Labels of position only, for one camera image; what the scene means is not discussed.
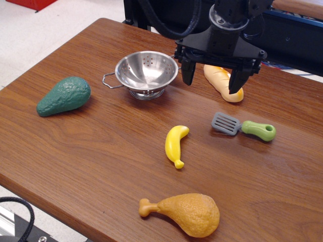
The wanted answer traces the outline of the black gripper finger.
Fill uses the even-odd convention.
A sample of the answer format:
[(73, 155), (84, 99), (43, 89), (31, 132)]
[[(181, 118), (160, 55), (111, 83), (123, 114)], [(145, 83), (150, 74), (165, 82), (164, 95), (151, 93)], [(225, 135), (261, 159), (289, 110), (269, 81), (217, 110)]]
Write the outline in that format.
[(229, 94), (237, 93), (249, 79), (249, 73), (243, 70), (232, 69), (229, 80)]
[(190, 86), (193, 81), (196, 63), (189, 58), (182, 58), (181, 72), (183, 82)]

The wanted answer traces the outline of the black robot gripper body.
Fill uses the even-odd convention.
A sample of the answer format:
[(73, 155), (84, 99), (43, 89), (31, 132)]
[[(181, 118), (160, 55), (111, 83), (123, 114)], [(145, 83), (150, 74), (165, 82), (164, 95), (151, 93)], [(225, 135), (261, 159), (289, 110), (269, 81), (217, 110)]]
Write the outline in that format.
[(240, 37), (239, 30), (224, 30), (215, 25), (176, 43), (175, 57), (181, 64), (186, 57), (196, 64), (243, 70), (250, 76), (259, 72), (261, 61), (267, 58), (267, 52)]

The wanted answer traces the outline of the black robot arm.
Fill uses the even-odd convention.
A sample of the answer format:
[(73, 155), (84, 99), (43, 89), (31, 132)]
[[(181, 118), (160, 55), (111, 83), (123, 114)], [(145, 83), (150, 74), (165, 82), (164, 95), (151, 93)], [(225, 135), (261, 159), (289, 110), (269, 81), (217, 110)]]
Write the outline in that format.
[(272, 1), (215, 1), (209, 10), (210, 26), (203, 32), (176, 41), (175, 58), (181, 63), (182, 79), (191, 85), (197, 63), (232, 71), (229, 92), (237, 93), (250, 76), (257, 74), (267, 53), (243, 39), (250, 21)]

